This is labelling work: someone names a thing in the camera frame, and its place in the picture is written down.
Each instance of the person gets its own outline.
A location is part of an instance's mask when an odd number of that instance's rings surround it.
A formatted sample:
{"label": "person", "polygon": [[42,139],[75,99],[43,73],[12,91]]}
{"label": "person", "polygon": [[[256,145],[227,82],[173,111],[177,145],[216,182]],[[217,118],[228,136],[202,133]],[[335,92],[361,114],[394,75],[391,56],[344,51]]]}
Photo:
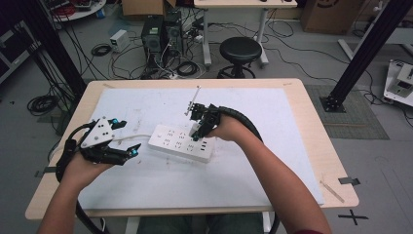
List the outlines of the person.
{"label": "person", "polygon": [[[219,126],[206,137],[233,141],[243,150],[287,233],[331,233],[324,213],[301,179],[241,122],[222,115]],[[79,193],[110,167],[112,165],[93,164],[77,153],[65,171],[38,233],[73,233]]]}

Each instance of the black pole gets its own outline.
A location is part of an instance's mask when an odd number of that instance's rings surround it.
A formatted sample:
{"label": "black pole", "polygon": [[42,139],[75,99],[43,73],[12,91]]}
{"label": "black pole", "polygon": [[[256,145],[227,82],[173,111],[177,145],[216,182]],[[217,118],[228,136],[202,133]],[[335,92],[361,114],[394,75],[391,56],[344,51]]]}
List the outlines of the black pole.
{"label": "black pole", "polygon": [[57,33],[52,28],[52,24],[42,4],[39,0],[14,0],[9,3],[14,4],[14,10],[17,11],[16,14],[21,14],[30,32],[45,48],[74,94],[75,103],[78,103],[86,90],[86,83],[83,81]]}
{"label": "black pole", "polygon": [[321,97],[325,111],[337,111],[342,107],[353,86],[370,62],[392,35],[397,25],[413,6],[413,0],[393,0],[371,28],[355,57],[328,97]]}

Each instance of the black stool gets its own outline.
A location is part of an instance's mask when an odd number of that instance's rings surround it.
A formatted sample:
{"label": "black stool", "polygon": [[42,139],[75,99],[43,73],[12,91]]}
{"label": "black stool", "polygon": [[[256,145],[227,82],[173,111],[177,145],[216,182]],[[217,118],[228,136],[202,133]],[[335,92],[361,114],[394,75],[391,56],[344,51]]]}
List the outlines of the black stool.
{"label": "black stool", "polygon": [[233,37],[225,40],[219,47],[221,56],[230,61],[233,65],[227,66],[219,70],[218,78],[245,78],[243,70],[248,71],[253,78],[255,74],[244,64],[252,63],[261,56],[261,45],[251,38]]}

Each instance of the floor mat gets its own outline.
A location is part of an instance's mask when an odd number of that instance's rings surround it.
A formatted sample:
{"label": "floor mat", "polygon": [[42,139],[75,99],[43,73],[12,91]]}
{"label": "floor mat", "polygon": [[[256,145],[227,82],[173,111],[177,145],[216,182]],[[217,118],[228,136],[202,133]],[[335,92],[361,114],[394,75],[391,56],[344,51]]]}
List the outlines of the floor mat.
{"label": "floor mat", "polygon": [[319,97],[327,97],[334,86],[306,86],[306,90],[331,138],[389,139],[366,99],[350,92],[343,105],[346,113],[325,112]]}

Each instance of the white paper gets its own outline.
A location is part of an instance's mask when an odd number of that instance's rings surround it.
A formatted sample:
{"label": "white paper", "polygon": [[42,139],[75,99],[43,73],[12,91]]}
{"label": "white paper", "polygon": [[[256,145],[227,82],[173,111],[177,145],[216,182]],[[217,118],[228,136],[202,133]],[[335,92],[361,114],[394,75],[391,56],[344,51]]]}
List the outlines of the white paper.
{"label": "white paper", "polygon": [[[194,89],[107,89],[92,119],[128,123],[115,138],[152,135],[158,124],[187,128],[184,113]],[[195,100],[226,106],[247,116],[264,143],[304,181],[319,204],[319,190],[307,152],[282,89],[204,89]],[[271,206],[244,153],[234,142],[218,139],[209,163],[154,151],[147,136],[112,142],[127,149],[142,143],[139,155],[99,176],[80,195],[84,209],[242,208]]]}

